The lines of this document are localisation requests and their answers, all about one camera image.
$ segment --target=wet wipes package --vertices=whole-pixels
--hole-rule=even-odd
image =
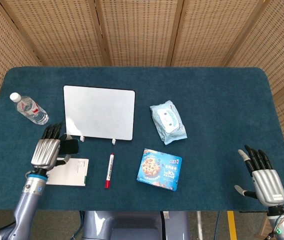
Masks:
[[[145,148],[136,180],[176,191],[181,163],[179,156]]]
[[[186,129],[172,101],[150,108],[156,130],[165,145],[187,138]]]

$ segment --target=snack box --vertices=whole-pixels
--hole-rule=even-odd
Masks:
[[[145,148],[136,180],[176,191],[181,163],[179,156]]]

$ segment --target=plastic bottle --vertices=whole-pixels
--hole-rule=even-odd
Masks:
[[[15,103],[16,110],[33,123],[44,125],[48,122],[49,116],[32,98],[21,96],[17,92],[10,95],[10,99]]]

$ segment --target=red marker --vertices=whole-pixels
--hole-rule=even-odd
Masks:
[[[113,159],[114,159],[114,154],[111,153],[110,160],[108,161],[107,175],[106,175],[106,181],[105,181],[105,188],[106,189],[108,189],[110,187]]]

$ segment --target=blue table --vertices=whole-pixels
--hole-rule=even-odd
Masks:
[[[64,85],[134,90],[133,140],[118,140],[115,146],[109,139],[80,142],[73,157],[90,160],[86,187],[48,185],[41,209],[265,210],[233,187],[254,189],[237,153],[244,144],[268,154],[284,186],[284,138],[268,79],[258,68],[18,67],[6,74],[0,91],[0,209],[15,208],[47,126],[16,112],[10,94],[32,97],[54,124],[65,119]],[[188,138],[165,146],[150,106],[167,100],[178,109]],[[183,158],[176,192],[136,181],[144,148]],[[104,189],[111,152],[111,187]]]

